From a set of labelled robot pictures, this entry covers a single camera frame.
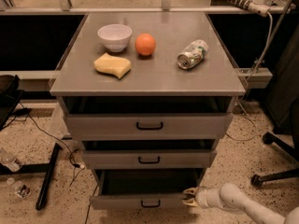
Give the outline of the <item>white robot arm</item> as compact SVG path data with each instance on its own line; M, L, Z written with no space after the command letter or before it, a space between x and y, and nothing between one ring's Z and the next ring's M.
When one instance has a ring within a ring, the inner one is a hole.
M182 202L188 206L219 208L229 213L242 212L256 224L299 224L299 207L287 216L282 216L267 207L253 201L236 185L228 183L220 188L196 187L183 191L189 198Z

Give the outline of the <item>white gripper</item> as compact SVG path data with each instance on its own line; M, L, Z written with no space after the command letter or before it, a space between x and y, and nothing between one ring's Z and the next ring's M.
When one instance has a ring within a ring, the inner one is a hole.
M214 208L220 205L219 190L215 188L199 187L189 188L183 191L187 195L195 195L195 199L183 200L182 202L190 207Z

